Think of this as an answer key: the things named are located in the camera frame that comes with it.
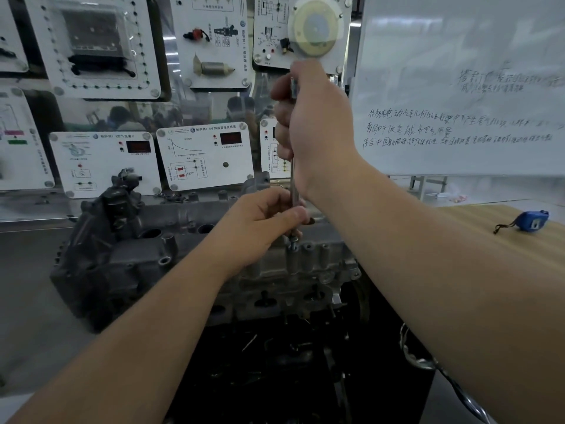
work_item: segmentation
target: engine block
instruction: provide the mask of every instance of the engine block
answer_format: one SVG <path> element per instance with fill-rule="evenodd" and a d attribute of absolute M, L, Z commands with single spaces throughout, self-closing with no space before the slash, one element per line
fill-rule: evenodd
<path fill-rule="evenodd" d="M 114 177 L 82 215 L 62 246 L 51 280 L 74 316 L 102 331 L 205 238 L 245 193 L 270 187 L 267 172 L 239 193 L 197 192 L 145 205 L 135 178 Z M 266 255 L 229 279 L 217 295 L 207 325 L 311 312 L 340 306 L 343 283 L 360 277 L 351 251 L 323 217 L 300 229 L 295 250 L 280 237 Z"/>

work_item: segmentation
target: hand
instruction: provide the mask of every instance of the hand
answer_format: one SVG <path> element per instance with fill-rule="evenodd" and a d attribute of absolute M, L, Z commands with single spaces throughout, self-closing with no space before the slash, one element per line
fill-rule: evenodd
<path fill-rule="evenodd" d="M 290 78 L 298 81 L 296 104 L 290 101 Z M 271 91 L 278 100 L 275 136 L 279 157 L 293 160 L 295 184 L 304 198 L 360 157 L 353 141 L 353 114 L 345 92 L 328 80 L 317 60 L 294 62 Z"/>
<path fill-rule="evenodd" d="M 304 207 L 291 205 L 290 192 L 280 187 L 243 195 L 197 249 L 226 279 L 234 276 L 257 262 L 280 235 L 310 220 Z"/>

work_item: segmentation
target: forearm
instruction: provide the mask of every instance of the forearm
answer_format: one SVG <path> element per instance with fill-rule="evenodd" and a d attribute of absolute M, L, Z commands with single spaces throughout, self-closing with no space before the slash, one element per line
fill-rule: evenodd
<path fill-rule="evenodd" d="M 562 280 L 442 218 L 360 158 L 348 166 L 314 204 L 414 333 L 495 416 L 555 413 L 560 397 L 540 387 L 565 378 Z"/>
<path fill-rule="evenodd" d="M 224 281 L 197 248 L 12 418 L 160 423 Z"/>

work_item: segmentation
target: red digital display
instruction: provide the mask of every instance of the red digital display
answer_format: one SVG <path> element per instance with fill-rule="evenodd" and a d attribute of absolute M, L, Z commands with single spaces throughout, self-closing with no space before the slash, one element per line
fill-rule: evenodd
<path fill-rule="evenodd" d="M 148 140 L 144 141 L 126 141 L 128 153 L 151 153 L 151 144 Z"/>
<path fill-rule="evenodd" d="M 226 132 L 220 134 L 220 141 L 222 146 L 226 144 L 241 144 L 241 132 Z"/>

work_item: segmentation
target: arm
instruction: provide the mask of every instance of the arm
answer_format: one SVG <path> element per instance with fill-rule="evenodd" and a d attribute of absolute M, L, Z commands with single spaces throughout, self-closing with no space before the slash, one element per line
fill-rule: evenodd
<path fill-rule="evenodd" d="M 9 423 L 161 423 L 223 282 L 308 220 L 303 207 L 289 207 L 290 193 L 281 188 L 240 198 L 196 249 Z"/>
<path fill-rule="evenodd" d="M 565 398 L 565 283 L 447 221 L 367 164 L 345 94 L 316 62 L 273 88 L 279 156 L 374 284 L 439 362 L 500 422 L 554 423 Z"/>

